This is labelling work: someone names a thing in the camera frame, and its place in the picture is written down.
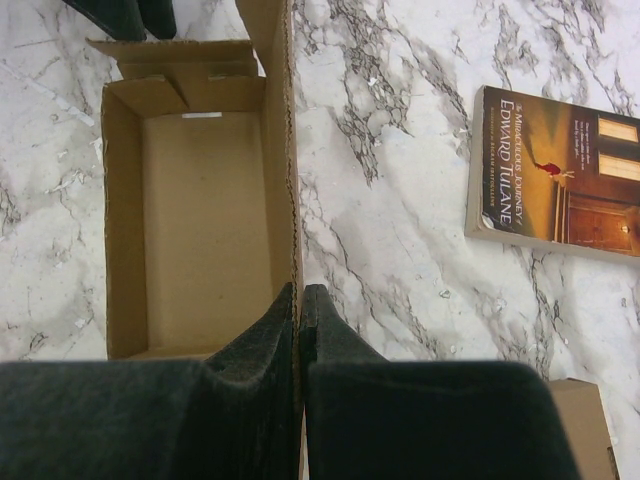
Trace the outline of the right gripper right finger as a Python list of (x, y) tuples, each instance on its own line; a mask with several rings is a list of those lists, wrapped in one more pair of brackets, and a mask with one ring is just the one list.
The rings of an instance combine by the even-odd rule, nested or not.
[(389, 479), (395, 390), (385, 361), (340, 316), (324, 285), (304, 290), (300, 353), (312, 479)]

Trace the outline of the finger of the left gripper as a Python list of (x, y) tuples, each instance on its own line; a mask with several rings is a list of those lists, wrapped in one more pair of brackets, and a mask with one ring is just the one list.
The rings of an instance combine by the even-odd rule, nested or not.
[(118, 41), (143, 41), (145, 27), (137, 0), (64, 0)]
[(171, 40), (176, 35), (172, 0), (139, 0), (138, 6), (145, 28), (157, 39)]

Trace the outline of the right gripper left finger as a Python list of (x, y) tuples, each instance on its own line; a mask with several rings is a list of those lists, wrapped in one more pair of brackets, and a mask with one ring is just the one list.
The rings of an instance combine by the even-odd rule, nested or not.
[(259, 320), (206, 361), (204, 431), (215, 479), (299, 477), (293, 326), (287, 283)]

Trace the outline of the folded brown cardboard box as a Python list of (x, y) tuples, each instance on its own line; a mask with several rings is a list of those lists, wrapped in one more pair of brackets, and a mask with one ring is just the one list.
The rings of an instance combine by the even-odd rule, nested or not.
[(582, 479), (620, 478), (599, 388), (577, 380), (548, 383)]

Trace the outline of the dark paperback book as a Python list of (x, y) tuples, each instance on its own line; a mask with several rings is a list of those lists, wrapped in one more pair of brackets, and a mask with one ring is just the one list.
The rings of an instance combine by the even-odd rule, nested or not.
[(481, 87), (465, 233), (638, 265), (638, 119)]

